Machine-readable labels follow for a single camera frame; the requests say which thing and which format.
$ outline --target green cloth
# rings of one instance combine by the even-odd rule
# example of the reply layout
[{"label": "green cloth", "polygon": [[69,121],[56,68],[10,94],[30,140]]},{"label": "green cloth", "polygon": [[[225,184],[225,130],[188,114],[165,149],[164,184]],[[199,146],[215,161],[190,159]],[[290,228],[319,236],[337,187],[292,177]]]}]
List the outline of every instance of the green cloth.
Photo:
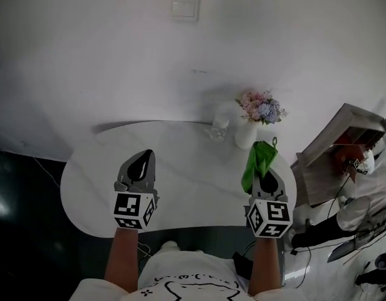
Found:
[{"label": "green cloth", "polygon": [[246,193],[251,194],[254,169],[256,169],[258,174],[261,175],[261,178],[264,178],[267,174],[276,155],[278,154],[276,149],[277,142],[278,140],[274,137],[272,146],[265,141],[261,141],[255,142],[251,147],[248,163],[246,164],[246,170],[243,173],[241,181],[243,190]]}]

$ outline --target white table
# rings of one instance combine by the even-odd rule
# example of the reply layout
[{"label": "white table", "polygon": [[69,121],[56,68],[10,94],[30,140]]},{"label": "white table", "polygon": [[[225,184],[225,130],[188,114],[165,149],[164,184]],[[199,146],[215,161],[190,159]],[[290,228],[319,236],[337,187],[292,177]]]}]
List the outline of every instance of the white table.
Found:
[{"label": "white table", "polygon": [[[61,200],[81,231],[111,238],[117,224],[108,207],[120,166],[145,149],[155,153],[155,188],[160,197],[149,231],[196,226],[245,226],[249,195],[241,187],[249,150],[209,137],[211,126],[188,122],[144,122],[102,132],[73,153],[61,180]],[[283,178],[289,206],[296,182],[278,155],[273,169]]]}]

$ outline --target person's arm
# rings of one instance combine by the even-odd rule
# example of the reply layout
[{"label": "person's arm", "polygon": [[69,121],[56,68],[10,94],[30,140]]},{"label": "person's arm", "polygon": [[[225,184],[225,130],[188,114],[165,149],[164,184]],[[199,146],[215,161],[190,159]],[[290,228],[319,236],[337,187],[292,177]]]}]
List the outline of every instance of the person's arm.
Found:
[{"label": "person's arm", "polygon": [[110,257],[104,279],[123,288],[126,292],[137,291],[138,232],[118,228],[112,241]]},{"label": "person's arm", "polygon": [[258,238],[254,246],[249,294],[253,297],[260,292],[276,288],[281,288],[276,239]]}]

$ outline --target clear glass cup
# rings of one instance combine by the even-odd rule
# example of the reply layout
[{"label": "clear glass cup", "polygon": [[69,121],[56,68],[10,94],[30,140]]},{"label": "clear glass cup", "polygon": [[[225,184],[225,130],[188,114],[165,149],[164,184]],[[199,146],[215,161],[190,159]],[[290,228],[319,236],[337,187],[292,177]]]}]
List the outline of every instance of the clear glass cup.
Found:
[{"label": "clear glass cup", "polygon": [[212,121],[211,139],[218,142],[224,140],[229,125],[229,118],[225,114],[216,114]]}]

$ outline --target flower vase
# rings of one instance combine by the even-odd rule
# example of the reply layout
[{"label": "flower vase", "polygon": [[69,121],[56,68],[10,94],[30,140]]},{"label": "flower vase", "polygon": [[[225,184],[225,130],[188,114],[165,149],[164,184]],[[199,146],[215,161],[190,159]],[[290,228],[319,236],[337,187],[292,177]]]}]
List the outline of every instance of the flower vase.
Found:
[{"label": "flower vase", "polygon": [[260,122],[246,122],[235,134],[235,143],[241,149],[250,148],[257,140],[257,130]]}]

